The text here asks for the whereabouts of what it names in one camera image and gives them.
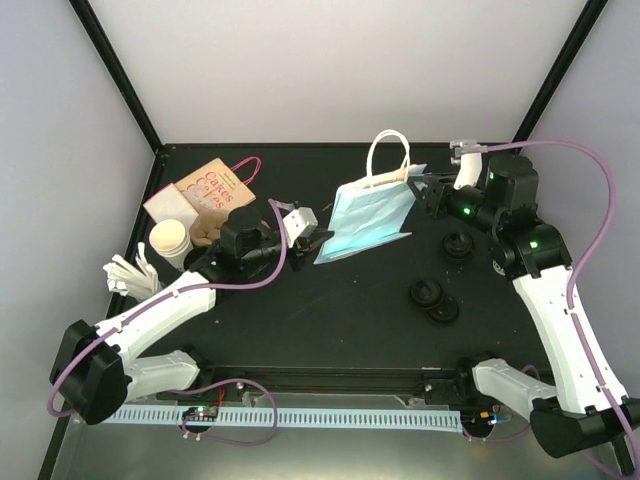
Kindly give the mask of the light blue paper bag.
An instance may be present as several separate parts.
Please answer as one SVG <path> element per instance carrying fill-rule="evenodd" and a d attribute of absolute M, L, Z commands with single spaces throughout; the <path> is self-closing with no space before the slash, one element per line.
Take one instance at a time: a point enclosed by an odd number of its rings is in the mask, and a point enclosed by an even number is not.
<path fill-rule="evenodd" d="M 403 149 L 400 166 L 380 174 L 373 172 L 378 143 L 388 137 L 399 140 Z M 405 238 L 401 228 L 415 203 L 407 181 L 411 161 L 410 144 L 400 132 L 387 129 L 371 143 L 365 163 L 365 176 L 336 190 L 328 229 L 334 236 L 323 243 L 314 260 L 316 265 L 335 262 L 390 242 Z"/>

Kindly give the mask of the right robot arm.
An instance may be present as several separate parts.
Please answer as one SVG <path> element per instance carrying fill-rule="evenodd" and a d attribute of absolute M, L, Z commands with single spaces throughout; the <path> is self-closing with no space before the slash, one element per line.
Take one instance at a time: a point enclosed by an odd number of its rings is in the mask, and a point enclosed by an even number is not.
<path fill-rule="evenodd" d="M 549 360 L 554 382 L 545 384 L 501 358 L 462 359 L 462 397 L 492 397 L 528 420 L 540 447 L 561 458 L 610 443 L 634 444 L 639 401 L 608 366 L 571 281 L 576 267 L 561 233 L 537 213 L 539 175 L 522 156 L 478 154 L 454 174 L 407 178 L 417 202 L 432 218 L 456 218 L 489 238 L 493 261 L 529 312 Z"/>

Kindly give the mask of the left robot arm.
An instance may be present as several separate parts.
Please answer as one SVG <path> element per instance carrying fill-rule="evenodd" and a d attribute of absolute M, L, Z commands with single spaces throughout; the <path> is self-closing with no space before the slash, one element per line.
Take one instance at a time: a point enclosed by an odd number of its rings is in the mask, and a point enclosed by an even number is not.
<path fill-rule="evenodd" d="M 299 269 L 334 235 L 319 227 L 309 208 L 279 202 L 271 207 L 276 228 L 266 226 L 256 208 L 237 208 L 218 239 L 191 251 L 183 273 L 163 290 L 94 326 L 83 320 L 68 326 L 49 376 L 49 414 L 61 416 L 54 406 L 61 396 L 70 413 L 95 425 L 139 397 L 196 387 L 200 359 L 182 350 L 154 357 L 145 351 L 231 292 L 268 285 L 286 264 Z"/>

